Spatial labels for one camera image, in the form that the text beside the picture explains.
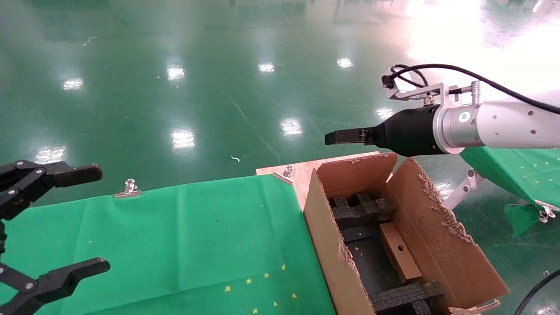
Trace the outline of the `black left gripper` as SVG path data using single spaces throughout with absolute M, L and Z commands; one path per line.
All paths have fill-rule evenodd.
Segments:
M 64 161 L 37 164 L 18 160 L 6 164 L 0 172 L 0 217 L 12 220 L 52 188 L 72 187 L 100 181 L 102 168 L 98 164 L 71 167 Z M 5 253 L 7 234 L 0 222 L 0 254 Z M 106 259 L 95 258 L 55 269 L 33 279 L 1 263 L 0 281 L 17 293 L 0 307 L 3 315 L 34 315 L 44 305 L 71 296 L 86 278 L 110 270 Z

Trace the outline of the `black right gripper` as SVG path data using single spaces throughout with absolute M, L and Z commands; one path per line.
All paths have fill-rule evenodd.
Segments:
M 405 109 L 376 127 L 333 131 L 325 135 L 325 145 L 375 145 L 407 157 L 440 155 L 433 132 L 438 108 Z

